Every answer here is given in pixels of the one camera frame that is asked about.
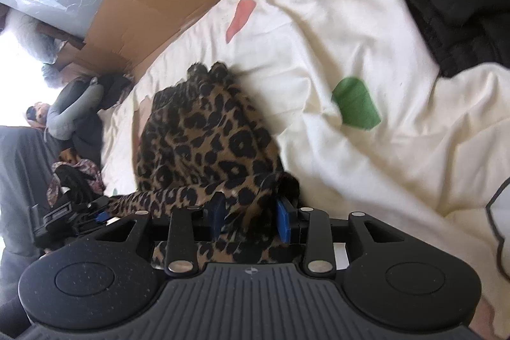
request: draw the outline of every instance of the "green spot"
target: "green spot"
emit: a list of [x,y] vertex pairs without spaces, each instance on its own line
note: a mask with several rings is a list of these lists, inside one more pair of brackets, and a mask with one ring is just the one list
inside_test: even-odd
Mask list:
[[333,90],[332,100],[340,108],[347,126],[371,130],[381,122],[370,93],[359,78],[346,77],[340,81]]

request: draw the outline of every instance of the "red patch on fabric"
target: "red patch on fabric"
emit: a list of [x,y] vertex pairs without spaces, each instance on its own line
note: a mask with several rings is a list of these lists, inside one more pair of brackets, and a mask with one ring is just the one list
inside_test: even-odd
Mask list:
[[229,28],[226,30],[225,38],[227,44],[231,41],[234,35],[242,30],[243,26],[246,25],[256,5],[257,3],[254,0],[240,0],[237,3],[234,19],[230,23]]

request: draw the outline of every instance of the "leopard print fabric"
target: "leopard print fabric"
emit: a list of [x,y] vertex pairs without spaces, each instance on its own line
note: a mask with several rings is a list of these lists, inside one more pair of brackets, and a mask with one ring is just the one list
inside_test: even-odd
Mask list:
[[[188,79],[155,95],[137,157],[139,191],[114,197],[109,211],[148,210],[169,217],[189,205],[221,209],[219,240],[198,242],[206,262],[274,263],[299,259],[300,246],[277,236],[277,195],[297,201],[299,184],[283,170],[279,150],[262,118],[226,66],[202,64]],[[156,246],[164,263],[166,242]]]

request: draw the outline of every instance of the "person's arm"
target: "person's arm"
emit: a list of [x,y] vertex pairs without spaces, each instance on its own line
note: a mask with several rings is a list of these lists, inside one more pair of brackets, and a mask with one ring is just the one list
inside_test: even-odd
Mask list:
[[75,121],[96,109],[103,98],[105,89],[100,84],[88,86],[85,92],[62,113],[51,106],[48,111],[46,126],[48,132],[58,140],[69,140],[75,132]]

